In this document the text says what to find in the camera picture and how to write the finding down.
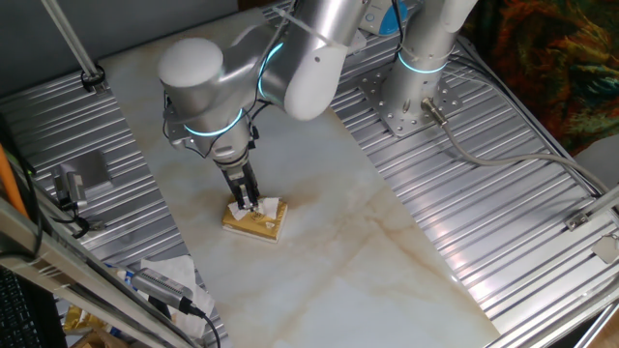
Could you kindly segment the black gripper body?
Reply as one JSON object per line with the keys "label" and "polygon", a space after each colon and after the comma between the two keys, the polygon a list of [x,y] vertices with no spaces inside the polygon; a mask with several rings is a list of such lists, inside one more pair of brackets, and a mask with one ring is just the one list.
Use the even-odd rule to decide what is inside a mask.
{"label": "black gripper body", "polygon": [[247,188],[256,188],[255,175],[251,168],[248,153],[244,153],[236,159],[218,159],[216,165],[231,189],[239,188],[241,185],[245,185]]}

